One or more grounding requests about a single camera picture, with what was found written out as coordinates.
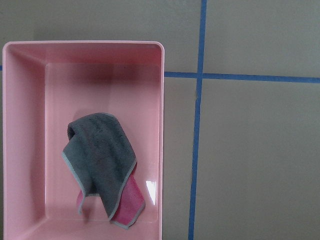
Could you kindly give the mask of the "pink plastic bin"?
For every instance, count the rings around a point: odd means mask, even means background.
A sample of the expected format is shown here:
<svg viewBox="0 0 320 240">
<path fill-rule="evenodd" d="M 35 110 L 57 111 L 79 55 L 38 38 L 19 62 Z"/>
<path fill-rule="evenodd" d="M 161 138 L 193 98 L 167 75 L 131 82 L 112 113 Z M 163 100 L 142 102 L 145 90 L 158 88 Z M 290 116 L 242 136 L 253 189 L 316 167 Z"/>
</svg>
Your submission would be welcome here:
<svg viewBox="0 0 320 240">
<path fill-rule="evenodd" d="M 3 47 L 5 240 L 161 239 L 164 53 L 155 41 Z"/>
</svg>

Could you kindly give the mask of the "grey and pink cloth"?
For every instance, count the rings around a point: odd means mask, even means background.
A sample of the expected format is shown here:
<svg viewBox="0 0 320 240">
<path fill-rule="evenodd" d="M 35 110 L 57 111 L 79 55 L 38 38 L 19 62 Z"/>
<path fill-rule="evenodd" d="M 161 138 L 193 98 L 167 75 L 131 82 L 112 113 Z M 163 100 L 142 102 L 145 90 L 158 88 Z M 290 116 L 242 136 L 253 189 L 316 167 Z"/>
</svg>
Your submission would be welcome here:
<svg viewBox="0 0 320 240">
<path fill-rule="evenodd" d="M 77 181 L 76 207 L 87 197 L 100 197 L 108 220 L 129 229 L 146 203 L 134 179 L 135 152 L 115 116 L 94 113 L 68 124 L 62 157 Z"/>
</svg>

